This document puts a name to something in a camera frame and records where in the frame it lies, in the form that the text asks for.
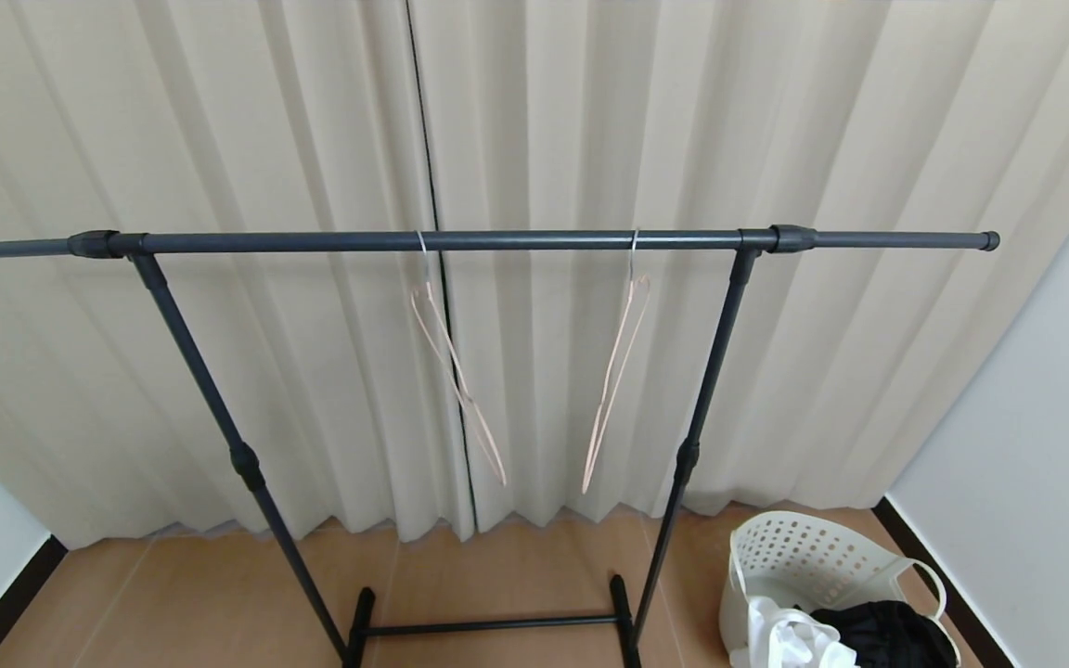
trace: curtain gap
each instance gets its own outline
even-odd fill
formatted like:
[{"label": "curtain gap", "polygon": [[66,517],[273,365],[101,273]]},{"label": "curtain gap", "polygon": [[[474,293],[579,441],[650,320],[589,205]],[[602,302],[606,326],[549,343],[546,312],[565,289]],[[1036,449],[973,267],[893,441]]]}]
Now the curtain gap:
[{"label": "curtain gap", "polygon": [[[423,130],[423,153],[427,158],[428,164],[428,195],[432,198],[432,221],[436,231],[439,231],[439,204],[436,198],[436,176],[434,176],[434,170],[432,167],[432,140],[428,138],[428,111],[427,107],[423,105],[423,77],[419,75],[419,49],[416,46],[415,41],[415,20],[412,18],[412,0],[404,1],[404,6],[406,7],[406,30],[412,38],[412,62],[415,63],[415,89],[419,99],[419,126]],[[453,328],[453,314],[451,313],[451,295],[448,292],[448,270],[445,266],[445,253],[436,253],[437,263],[439,267],[439,292],[440,297],[445,300],[445,322],[448,323],[448,337],[453,340],[453,344],[456,342],[456,329]],[[450,363],[453,368],[453,377],[456,379],[456,384],[460,385],[460,370],[456,369],[456,364]],[[464,473],[467,477],[467,502],[469,507],[472,508],[472,532],[480,533],[481,525],[476,516],[476,492],[472,488],[472,465],[469,462],[468,456],[468,431],[466,423],[464,423],[464,409],[456,402],[456,414],[460,416],[461,424],[461,447],[464,452]]]}]

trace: horizontal rod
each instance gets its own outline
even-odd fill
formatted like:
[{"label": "horizontal rod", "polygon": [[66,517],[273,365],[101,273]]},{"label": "horizontal rod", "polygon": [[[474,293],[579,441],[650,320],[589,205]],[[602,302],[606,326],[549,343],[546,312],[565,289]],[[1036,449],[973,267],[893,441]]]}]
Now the horizontal rod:
[{"label": "horizontal rod", "polygon": [[[340,253],[429,250],[629,250],[633,232],[585,229],[424,232],[234,232],[140,234],[95,231],[68,239],[0,242],[0,258],[74,254],[120,258],[157,253]],[[994,232],[819,232],[771,229],[647,229],[638,250],[761,250],[799,252],[815,247],[858,249],[995,249]]]},{"label": "horizontal rod", "polygon": [[530,630],[536,626],[578,626],[582,624],[616,624],[616,615],[496,619],[492,622],[453,622],[453,624],[415,624],[412,626],[369,626],[361,633],[366,636],[415,636],[420,634],[459,634],[463,631]]}]

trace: brown tile floor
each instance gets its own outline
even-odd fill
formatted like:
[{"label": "brown tile floor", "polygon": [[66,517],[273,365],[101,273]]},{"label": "brown tile floor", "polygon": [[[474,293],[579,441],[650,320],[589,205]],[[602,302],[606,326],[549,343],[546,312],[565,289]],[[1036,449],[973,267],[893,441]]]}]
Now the brown tile floor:
[{"label": "brown tile floor", "polygon": [[[861,510],[809,511],[896,550]],[[716,616],[728,535],[754,510],[679,521],[641,639],[642,664],[727,667]],[[602,522],[567,517],[539,529],[502,524],[462,543],[447,528],[400,545],[394,530],[359,535],[326,524],[300,542],[341,630],[357,592],[374,588],[375,624],[493,616],[605,612],[607,580],[624,575],[633,602],[650,563],[657,521],[618,511]],[[916,575],[904,591],[932,605]],[[963,665],[977,667],[959,639]],[[375,639],[366,665],[620,665],[610,626],[514,630]],[[53,665],[336,665],[326,636],[273,541],[232,533],[102,541],[68,554],[0,648],[0,668]]]}]

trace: curtain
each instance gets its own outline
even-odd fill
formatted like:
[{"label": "curtain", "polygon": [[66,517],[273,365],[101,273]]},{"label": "curtain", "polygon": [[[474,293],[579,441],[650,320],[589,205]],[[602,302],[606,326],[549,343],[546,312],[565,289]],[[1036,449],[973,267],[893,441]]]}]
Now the curtain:
[{"label": "curtain", "polygon": [[[1069,231],[1069,3],[415,4],[443,229],[983,231],[996,254],[763,257],[687,507],[872,507]],[[637,253],[652,300],[588,494],[619,253],[449,258],[453,329],[512,483],[659,513],[730,253]]]},{"label": "curtain", "polygon": [[[758,263],[686,502],[871,504],[1069,231],[1069,3],[0,3],[0,239],[773,223],[1004,236]],[[731,258],[633,259],[588,495],[626,253],[445,258],[505,488],[413,325],[417,254],[162,264],[292,531],[410,540],[662,511]],[[0,262],[0,481],[71,546],[264,528],[123,261]]]}]

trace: pink hanger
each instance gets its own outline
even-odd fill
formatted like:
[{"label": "pink hanger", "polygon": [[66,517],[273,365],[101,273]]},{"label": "pink hanger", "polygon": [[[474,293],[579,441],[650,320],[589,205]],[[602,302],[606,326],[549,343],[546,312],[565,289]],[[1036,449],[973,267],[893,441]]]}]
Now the pink hanger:
[{"label": "pink hanger", "polygon": [[[419,247],[423,249],[423,284],[412,291],[412,310],[415,312],[416,320],[419,321],[419,328],[423,329],[423,336],[428,339],[429,345],[432,346],[432,351],[439,360],[439,368],[445,371],[445,376],[448,376],[448,380],[453,385],[453,392],[456,392],[456,402],[464,413],[464,421],[469,424],[472,435],[476,436],[476,442],[480,446],[481,452],[484,453],[484,460],[489,462],[489,466],[493,469],[493,475],[496,475],[497,480],[505,487],[506,468],[501,464],[501,454],[497,452],[497,444],[493,440],[493,433],[489,431],[489,423],[484,421],[484,415],[481,414],[481,406],[468,393],[467,382],[464,379],[464,369],[461,368],[456,347],[453,346],[453,339],[448,333],[448,326],[445,325],[445,319],[443,319],[439,307],[436,305],[436,295],[434,295],[432,289],[432,264],[430,264],[428,259],[428,245],[423,242],[423,232],[416,232],[416,234],[419,235]],[[436,345],[436,340],[432,338],[432,331],[428,330],[428,325],[423,322],[423,315],[419,312],[419,302],[417,299],[423,292],[427,292],[428,304],[432,306],[432,313],[439,325],[439,333],[443,340],[445,340],[445,345],[448,346],[449,356],[453,359],[456,373],[453,373],[453,367],[448,363],[448,358],[440,354],[439,346]],[[458,376],[460,377],[459,385],[456,383]]]},{"label": "pink hanger", "polygon": [[[641,319],[646,315],[646,307],[650,305],[650,278],[641,275],[635,280],[633,278],[633,253],[637,250],[637,231],[633,231],[633,242],[630,244],[630,283],[624,293],[624,308],[621,310],[621,323],[616,329],[616,340],[613,341],[613,352],[609,354],[608,367],[605,369],[605,386],[601,390],[601,403],[597,406],[597,418],[593,418],[593,434],[588,439],[588,456],[585,460],[585,481],[580,487],[582,494],[588,494],[588,484],[593,479],[593,469],[597,466],[597,456],[602,451],[602,439],[605,439],[605,429],[608,426],[609,414],[613,413],[613,401],[616,399],[616,389],[621,384],[621,376],[624,373],[624,364],[630,360],[630,351],[633,349],[633,340],[637,338],[637,330],[641,328]],[[624,347],[624,355],[621,356],[621,364],[616,370],[616,379],[613,380],[613,389],[609,389],[609,378],[613,376],[613,362],[616,360],[616,352],[621,346],[621,335],[624,333],[624,326],[630,317],[630,309],[633,306],[633,295],[637,288],[645,286],[646,299],[641,301],[641,310],[637,312],[637,321],[633,325],[630,333],[630,341]]]}]

